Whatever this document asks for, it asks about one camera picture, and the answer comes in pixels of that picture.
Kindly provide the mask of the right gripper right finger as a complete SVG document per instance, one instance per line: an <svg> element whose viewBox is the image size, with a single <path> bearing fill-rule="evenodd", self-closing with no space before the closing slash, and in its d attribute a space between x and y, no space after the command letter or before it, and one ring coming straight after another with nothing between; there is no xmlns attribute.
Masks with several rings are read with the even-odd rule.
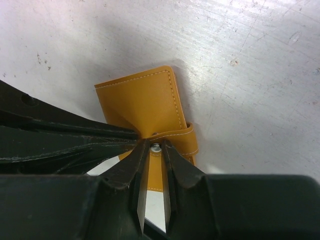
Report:
<svg viewBox="0 0 320 240"><path fill-rule="evenodd" d="M162 148L166 232L172 240L317 240L320 185L309 176L206 174Z"/></svg>

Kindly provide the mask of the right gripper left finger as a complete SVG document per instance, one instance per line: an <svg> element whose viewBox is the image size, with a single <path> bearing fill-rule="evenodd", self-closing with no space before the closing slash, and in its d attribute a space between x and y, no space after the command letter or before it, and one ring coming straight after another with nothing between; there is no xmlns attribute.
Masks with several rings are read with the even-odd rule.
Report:
<svg viewBox="0 0 320 240"><path fill-rule="evenodd" d="M2 175L3 240L138 240L145 223L150 142L100 176Z"/></svg>

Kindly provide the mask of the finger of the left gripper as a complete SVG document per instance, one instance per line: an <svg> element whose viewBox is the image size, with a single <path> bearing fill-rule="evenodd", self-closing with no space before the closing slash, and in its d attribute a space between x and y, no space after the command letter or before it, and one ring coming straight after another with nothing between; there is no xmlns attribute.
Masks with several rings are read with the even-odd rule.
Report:
<svg viewBox="0 0 320 240"><path fill-rule="evenodd" d="M0 124L31 131L53 131L127 140L139 138L134 130L73 114L32 97L4 81L0 82Z"/></svg>
<svg viewBox="0 0 320 240"><path fill-rule="evenodd" d="M0 128L0 172L5 175L84 175L132 150L135 139Z"/></svg>

